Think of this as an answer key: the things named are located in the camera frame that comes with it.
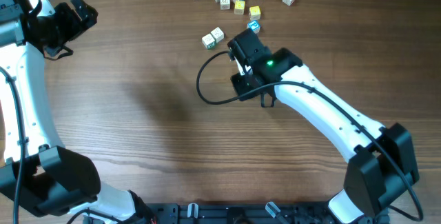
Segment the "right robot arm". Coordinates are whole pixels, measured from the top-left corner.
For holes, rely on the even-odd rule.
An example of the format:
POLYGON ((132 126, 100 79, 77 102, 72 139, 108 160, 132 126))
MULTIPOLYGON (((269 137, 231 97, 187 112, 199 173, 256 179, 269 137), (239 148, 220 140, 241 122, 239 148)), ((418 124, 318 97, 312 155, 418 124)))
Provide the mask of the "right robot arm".
POLYGON ((231 80, 241 100, 268 93, 304 116, 347 162, 343 189, 327 204, 339 223, 378 217, 419 180, 411 134, 402 125, 386 128, 355 110, 293 52, 271 52, 250 29, 227 46, 238 65, 231 80))

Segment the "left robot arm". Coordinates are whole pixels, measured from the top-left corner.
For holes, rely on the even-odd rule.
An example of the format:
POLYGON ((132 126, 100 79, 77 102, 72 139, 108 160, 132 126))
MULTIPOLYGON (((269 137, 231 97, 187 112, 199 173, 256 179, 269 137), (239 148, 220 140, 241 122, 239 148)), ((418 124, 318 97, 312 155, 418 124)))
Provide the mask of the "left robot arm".
POLYGON ((72 55, 68 42, 97 22, 84 0, 1 0, 1 193, 34 216, 85 216, 104 223, 156 223, 132 191, 103 183, 93 162, 67 149, 50 113, 46 61, 72 55))

